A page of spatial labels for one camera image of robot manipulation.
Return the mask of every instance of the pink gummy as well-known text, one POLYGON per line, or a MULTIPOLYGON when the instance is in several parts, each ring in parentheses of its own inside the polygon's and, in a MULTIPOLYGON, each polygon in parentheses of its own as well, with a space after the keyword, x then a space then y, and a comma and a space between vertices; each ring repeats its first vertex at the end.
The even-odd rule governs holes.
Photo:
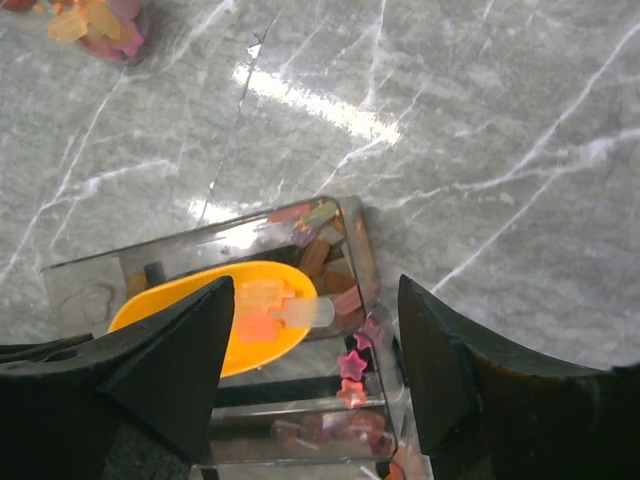
POLYGON ((295 207, 287 208, 286 210, 282 210, 280 212, 276 212, 267 218, 267 222, 269 223, 279 223, 286 222, 287 220, 291 220, 293 218, 298 218, 300 215, 304 215, 307 212, 311 211, 311 205, 308 203, 297 205, 295 207))
POLYGON ((336 397, 341 399, 347 408, 356 408, 367 403, 367 394, 362 383, 345 379, 342 380, 340 386, 336 397))
POLYGON ((366 350, 367 348, 371 348, 373 346, 371 344, 371 340, 369 340, 369 337, 363 335, 362 333, 354 333, 353 338, 356 341, 356 348, 358 350, 366 350))
POLYGON ((278 338, 276 323, 266 312, 238 319, 234 322, 234 330, 243 343, 272 342, 278 338))
POLYGON ((338 365, 340 365, 340 376, 342 378, 351 378, 353 380, 362 380, 362 373, 367 368, 367 362, 360 358, 358 352, 351 350, 345 355, 338 357, 338 365))
POLYGON ((110 0, 109 10, 123 23, 130 22, 140 13, 140 2, 138 0, 110 0))
POLYGON ((133 36, 133 41, 129 45, 126 45, 126 46, 120 48, 120 50, 122 50, 124 52, 124 54, 126 56, 128 56, 128 57, 135 57, 136 54, 138 53, 138 50, 140 49, 140 47, 144 43, 144 37, 142 35, 140 35, 140 32, 136 28, 135 24, 134 24, 133 28, 135 30, 135 34, 133 36))
POLYGON ((360 301, 360 293, 358 286, 354 285, 343 294, 333 299, 333 307, 338 315, 349 315, 356 310, 362 302, 360 301))
POLYGON ((384 333, 382 327, 376 323, 372 315, 367 317, 362 327, 362 332, 373 340, 373 343, 377 343, 383 339, 384 333))

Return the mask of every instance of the clear plastic container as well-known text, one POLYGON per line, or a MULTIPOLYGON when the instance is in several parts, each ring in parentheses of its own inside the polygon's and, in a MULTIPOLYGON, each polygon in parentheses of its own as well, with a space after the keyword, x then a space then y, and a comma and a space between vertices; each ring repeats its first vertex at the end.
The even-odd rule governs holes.
POLYGON ((405 381, 391 317, 374 310, 380 287, 357 198, 315 198, 54 265, 42 275, 60 336, 100 336, 142 291, 248 260, 306 272, 335 316, 278 360, 220 380, 211 457, 201 467, 388 462, 398 447, 405 381))

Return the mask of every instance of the brown candy piece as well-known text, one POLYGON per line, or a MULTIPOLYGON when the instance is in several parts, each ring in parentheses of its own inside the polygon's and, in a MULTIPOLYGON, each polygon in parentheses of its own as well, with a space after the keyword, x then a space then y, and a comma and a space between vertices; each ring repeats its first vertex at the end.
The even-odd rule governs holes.
POLYGON ((342 219, 340 217, 335 217, 331 220, 330 225, 335 228, 342 236, 345 235, 344 225, 342 224, 342 219))
POLYGON ((280 445, 285 447, 294 447, 300 434, 301 425, 276 420, 271 427, 271 436, 280 445))
POLYGON ((353 416, 350 430, 363 442, 378 443, 385 433, 386 424, 379 413, 361 410, 353 416))
POLYGON ((344 275, 338 272, 327 272, 324 275, 322 291, 325 295, 344 293, 355 284, 355 279, 353 279, 349 275, 344 275))
POLYGON ((149 288, 147 277, 143 272, 132 273, 127 277, 127 300, 149 288))
POLYGON ((329 432, 324 429, 324 422, 320 415, 305 415, 302 424, 301 437, 313 443, 325 443, 329 440, 329 432))
POLYGON ((336 314, 340 316, 349 315, 351 312, 355 311, 362 305, 360 292, 358 291, 358 287, 356 285, 351 287, 346 292, 341 293, 332 301, 333 306, 336 309, 336 314))
POLYGON ((329 256, 331 245, 319 238, 314 239, 302 256, 299 270, 308 277, 320 275, 324 270, 324 261, 329 256))
POLYGON ((331 324, 332 327, 339 330, 351 331, 359 328, 364 320, 364 311, 362 308, 357 309, 348 315, 336 315, 331 324))

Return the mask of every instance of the yellow candy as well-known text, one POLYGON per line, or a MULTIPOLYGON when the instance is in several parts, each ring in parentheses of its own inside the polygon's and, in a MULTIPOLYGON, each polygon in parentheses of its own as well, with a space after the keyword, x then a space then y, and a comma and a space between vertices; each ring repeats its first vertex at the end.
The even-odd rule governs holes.
POLYGON ((120 22, 111 10, 102 2, 90 2, 84 7, 87 21, 96 27, 103 35, 117 39, 120 37, 120 22))
POLYGON ((87 34, 87 24, 75 10, 64 12, 47 22, 49 37, 63 44, 73 43, 87 34))
POLYGON ((236 308, 239 310, 271 309, 282 307, 285 298, 296 293, 287 290, 282 280, 253 280, 245 282, 236 293, 236 308))

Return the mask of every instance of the translucent candy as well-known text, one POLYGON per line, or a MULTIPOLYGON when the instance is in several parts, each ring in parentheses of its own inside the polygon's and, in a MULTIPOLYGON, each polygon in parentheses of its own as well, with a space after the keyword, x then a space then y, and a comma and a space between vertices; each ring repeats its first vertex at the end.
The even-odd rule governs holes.
POLYGON ((120 22, 118 17, 109 10, 103 2, 89 2, 83 7, 86 11, 87 22, 109 38, 120 37, 120 22))
POLYGON ((49 37, 62 44, 73 43, 87 34, 87 22, 76 10, 64 12, 47 23, 49 37))
POLYGON ((276 420, 271 427, 271 437, 285 447, 293 447, 297 443, 302 425, 285 420, 276 420))
POLYGON ((335 245, 344 239, 344 235, 331 225, 325 225, 322 227, 318 237, 325 242, 328 242, 330 245, 335 245))
POLYGON ((367 317, 367 320, 364 322, 364 327, 362 327, 362 332, 371 339, 374 344, 378 344, 384 340, 384 330, 378 325, 373 315, 367 317))
POLYGON ((338 272, 327 272, 322 282, 323 293, 332 295, 334 293, 344 293, 353 287, 356 281, 348 276, 338 272))
POLYGON ((367 403, 367 394, 362 383, 344 379, 340 386, 336 397, 341 399, 347 408, 356 408, 367 403))
POLYGON ((353 261, 351 260, 351 253, 349 252, 349 245, 347 245, 347 242, 344 242, 342 244, 342 246, 340 247, 340 250, 342 250, 342 254, 344 255, 345 260, 347 261, 347 266, 349 267, 349 272, 351 272, 351 276, 355 277, 356 274, 353 271, 353 261))
POLYGON ((360 355, 355 350, 340 355, 338 357, 338 365, 340 365, 340 376, 342 378, 351 378, 356 381, 362 380, 362 373, 367 368, 367 362, 360 358, 360 355))
POLYGON ((288 290, 283 280, 252 280, 243 283, 236 292, 236 310, 244 314, 279 309, 284 299, 295 296, 296 292, 288 290))
POLYGON ((363 442, 377 443, 385 434, 386 423, 379 413, 361 410, 354 415, 349 430, 363 442))
POLYGON ((338 214, 338 206, 335 202, 327 202, 319 205, 300 217, 300 222, 310 228, 320 228, 338 214))
POLYGON ((371 344, 371 340, 366 335, 362 333, 354 333, 353 339, 356 341, 356 348, 360 351, 366 350, 367 348, 371 348, 373 345, 371 344))
POLYGON ((329 243, 316 238, 305 250, 298 269, 308 277, 320 275, 324 270, 324 262, 329 256, 330 250, 329 243))
POLYGON ((244 282, 235 295, 233 330, 241 342, 270 342, 278 338, 279 322, 269 312, 281 309, 285 299, 296 292, 286 288, 283 280, 259 279, 244 282))
POLYGON ((329 440, 329 432, 324 428, 324 421, 321 415, 309 414, 302 418, 301 437, 313 443, 325 443, 329 440))
POLYGON ((289 328, 328 327, 335 311, 328 298, 292 298, 284 302, 284 308, 271 312, 271 318, 281 319, 289 328))
POLYGON ((243 343, 272 342, 278 338, 278 324, 266 312, 243 316, 234 321, 233 328, 243 343))
POLYGON ((294 245, 304 248, 311 241, 318 236, 318 229, 309 228, 304 224, 298 224, 293 227, 293 233, 291 234, 291 241, 294 245))
POLYGON ((140 13, 138 0, 110 0, 109 9, 115 13, 123 23, 130 22, 140 13))
POLYGON ((362 301, 357 285, 333 299, 333 307, 336 309, 336 313, 341 316, 348 315, 360 305, 362 305, 362 301))
POLYGON ((140 35, 136 24, 129 22, 122 28, 122 34, 117 40, 111 42, 114 47, 121 50, 128 57, 135 57, 144 43, 144 37, 140 35))
POLYGON ((293 218, 299 218, 301 215, 304 215, 305 213, 308 213, 310 211, 311 206, 308 203, 296 205, 295 207, 287 208, 286 210, 281 210, 269 215, 269 218, 267 218, 267 222, 286 222, 287 220, 291 220, 293 218))

